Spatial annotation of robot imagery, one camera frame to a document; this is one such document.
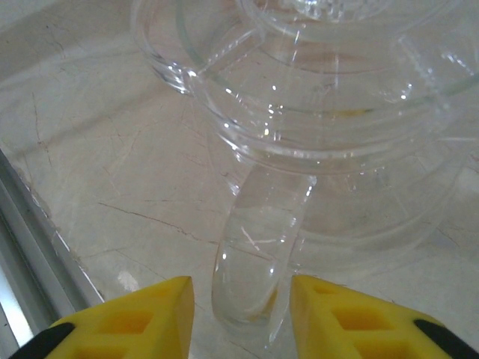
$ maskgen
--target clear glass teapot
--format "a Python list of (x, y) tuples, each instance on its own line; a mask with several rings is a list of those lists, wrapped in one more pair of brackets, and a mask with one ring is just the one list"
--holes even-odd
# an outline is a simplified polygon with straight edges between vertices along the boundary
[(152, 68), (243, 171), (213, 274), (226, 328), (274, 337), (292, 273), (339, 281), (433, 231), (478, 144), (477, 19), (475, 0), (135, 2)]

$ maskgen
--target marble countertop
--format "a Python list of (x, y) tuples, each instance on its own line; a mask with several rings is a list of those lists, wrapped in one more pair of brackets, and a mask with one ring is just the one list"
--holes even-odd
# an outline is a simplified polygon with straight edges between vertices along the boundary
[[(228, 203), (204, 114), (147, 67), (129, 34), (130, 6), (0, 3), (0, 148), (106, 299), (192, 275), (190, 358), (255, 358), (221, 338), (211, 312)], [(478, 219), (479, 153), (420, 259), (356, 287), (441, 319), (478, 349)]]

